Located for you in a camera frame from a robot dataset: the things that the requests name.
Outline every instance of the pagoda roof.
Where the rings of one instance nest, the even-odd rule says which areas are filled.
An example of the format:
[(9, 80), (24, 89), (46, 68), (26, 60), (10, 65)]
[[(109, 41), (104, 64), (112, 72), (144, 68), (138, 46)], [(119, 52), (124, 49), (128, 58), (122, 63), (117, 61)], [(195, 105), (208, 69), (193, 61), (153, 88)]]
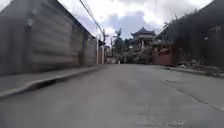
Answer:
[(139, 31), (135, 32), (135, 33), (131, 33), (132, 36), (137, 36), (140, 34), (149, 34), (149, 35), (153, 35), (155, 36), (155, 32), (154, 31), (148, 31), (146, 30), (144, 27), (142, 27)]

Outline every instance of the sky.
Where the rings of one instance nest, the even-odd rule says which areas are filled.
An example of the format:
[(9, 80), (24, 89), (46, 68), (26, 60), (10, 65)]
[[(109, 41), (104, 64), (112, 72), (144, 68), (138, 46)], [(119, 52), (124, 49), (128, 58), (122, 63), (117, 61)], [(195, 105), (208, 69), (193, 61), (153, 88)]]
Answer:
[[(93, 35), (99, 34), (96, 25), (79, 0), (58, 0)], [(113, 36), (122, 28), (122, 37), (131, 38), (130, 33), (145, 27), (157, 34), (164, 22), (200, 9), (212, 0), (83, 0), (91, 8), (96, 20), (106, 33)], [(2, 10), (9, 0), (0, 0)]]

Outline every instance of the wall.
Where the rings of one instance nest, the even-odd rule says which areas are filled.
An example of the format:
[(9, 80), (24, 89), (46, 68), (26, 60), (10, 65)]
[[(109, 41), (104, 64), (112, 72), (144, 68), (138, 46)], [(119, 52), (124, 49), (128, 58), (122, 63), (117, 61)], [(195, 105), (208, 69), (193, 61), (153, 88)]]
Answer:
[(14, 0), (0, 13), (0, 75), (95, 64), (89, 36), (57, 0)]
[(171, 52), (157, 52), (154, 51), (153, 54), (153, 64), (170, 66), (172, 65), (172, 53)]
[(27, 67), (27, 23), (30, 0), (14, 0), (0, 13), (0, 75), (23, 72)]

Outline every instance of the road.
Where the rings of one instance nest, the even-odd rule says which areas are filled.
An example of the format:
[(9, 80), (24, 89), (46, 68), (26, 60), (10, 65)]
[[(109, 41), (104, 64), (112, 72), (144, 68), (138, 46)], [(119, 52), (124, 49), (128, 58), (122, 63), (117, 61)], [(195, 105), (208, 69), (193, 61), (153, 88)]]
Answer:
[(1, 100), (0, 127), (223, 128), (222, 82), (156, 66), (111, 65)]

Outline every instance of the gray wall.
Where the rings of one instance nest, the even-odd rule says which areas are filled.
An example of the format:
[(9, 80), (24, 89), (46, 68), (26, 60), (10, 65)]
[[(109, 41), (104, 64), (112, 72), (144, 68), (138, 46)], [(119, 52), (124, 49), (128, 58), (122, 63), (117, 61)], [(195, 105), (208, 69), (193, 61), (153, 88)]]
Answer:
[(14, 0), (0, 13), (0, 75), (95, 64), (89, 36), (57, 0)]

